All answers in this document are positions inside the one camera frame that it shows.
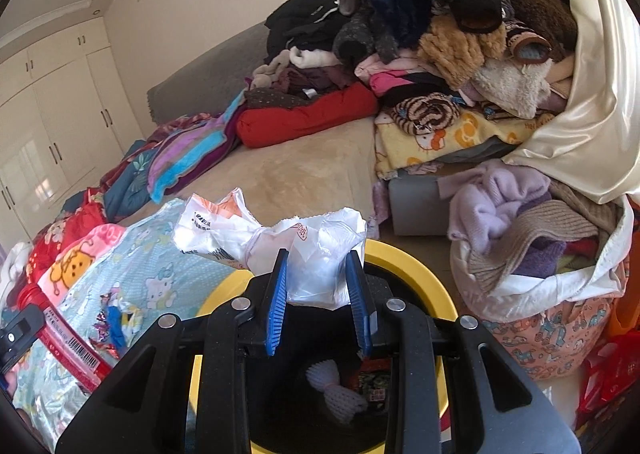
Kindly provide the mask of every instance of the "silver screw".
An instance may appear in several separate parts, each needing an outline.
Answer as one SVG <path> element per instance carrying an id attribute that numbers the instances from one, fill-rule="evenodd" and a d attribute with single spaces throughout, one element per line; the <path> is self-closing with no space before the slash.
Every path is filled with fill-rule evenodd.
<path id="1" fill-rule="evenodd" d="M 402 299 L 389 299 L 386 301 L 386 307 L 388 307 L 391 311 L 403 311 L 406 308 L 406 304 Z"/>
<path id="2" fill-rule="evenodd" d="M 251 306 L 251 301 L 247 297 L 237 297 L 231 301 L 231 307 L 242 311 Z"/>
<path id="3" fill-rule="evenodd" d="M 463 315 L 460 317 L 460 325 L 464 329 L 476 329 L 478 327 L 478 319 L 471 315 Z"/>
<path id="4" fill-rule="evenodd" d="M 175 326 L 175 323 L 178 322 L 178 319 L 175 317 L 175 315 L 171 315 L 170 313 L 167 313 L 165 315 L 162 315 L 159 319 L 158 319 L 158 325 L 162 328 L 162 329 L 169 329 Z"/>

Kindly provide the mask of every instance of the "crumpled plastic bag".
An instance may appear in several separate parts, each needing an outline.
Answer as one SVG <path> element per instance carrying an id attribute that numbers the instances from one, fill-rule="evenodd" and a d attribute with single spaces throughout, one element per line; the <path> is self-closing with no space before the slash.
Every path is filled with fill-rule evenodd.
<path id="1" fill-rule="evenodd" d="M 254 275 L 271 272 L 278 251 L 286 248 L 287 302 L 333 310 L 349 303 L 344 259 L 356 250 L 364 264 L 366 226 L 358 211 L 343 208 L 263 227 L 236 188 L 217 203 L 192 195 L 173 240 L 185 254 L 199 254 Z"/>

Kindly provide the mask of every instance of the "yellow rim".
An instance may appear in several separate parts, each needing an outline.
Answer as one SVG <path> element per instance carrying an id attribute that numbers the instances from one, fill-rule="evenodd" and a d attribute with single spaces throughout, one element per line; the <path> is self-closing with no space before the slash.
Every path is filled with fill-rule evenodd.
<path id="1" fill-rule="evenodd" d="M 458 318 L 456 307 L 438 278 L 415 257 L 380 241 L 367 240 L 365 247 L 365 261 L 379 266 L 402 279 L 420 297 L 429 314 L 436 318 L 455 320 Z M 229 275 L 207 297 L 198 310 L 197 316 L 208 315 L 226 301 L 240 295 L 253 274 L 248 270 L 238 270 Z M 202 357 L 197 356 L 193 363 L 191 389 L 189 400 L 194 409 L 198 407 L 198 386 L 200 385 L 200 368 Z M 440 415 L 447 409 L 447 387 L 444 378 L 444 367 L 438 358 L 436 363 L 436 379 L 438 386 L 438 403 Z M 271 454 L 259 445 L 252 443 L 252 451 L 258 454 Z M 384 446 L 379 445 L 367 451 L 367 454 L 383 454 Z"/>

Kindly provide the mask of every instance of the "red cap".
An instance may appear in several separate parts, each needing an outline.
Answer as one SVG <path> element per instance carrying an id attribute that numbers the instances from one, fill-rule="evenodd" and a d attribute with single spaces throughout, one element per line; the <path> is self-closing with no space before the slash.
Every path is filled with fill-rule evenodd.
<path id="1" fill-rule="evenodd" d="M 42 288 L 40 288 L 37 284 L 27 284 L 22 291 L 18 295 L 18 308 L 20 310 L 25 309 L 29 304 L 35 304 L 40 309 L 45 309 L 51 306 L 51 302 L 44 295 Z"/>

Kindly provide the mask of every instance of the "wardrobe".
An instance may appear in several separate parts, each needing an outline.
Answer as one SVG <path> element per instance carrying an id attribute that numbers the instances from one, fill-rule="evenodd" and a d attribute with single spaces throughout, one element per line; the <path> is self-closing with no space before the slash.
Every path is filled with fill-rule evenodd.
<path id="1" fill-rule="evenodd" d="M 0 64 L 0 244 L 32 239 L 142 138 L 101 17 Z"/>

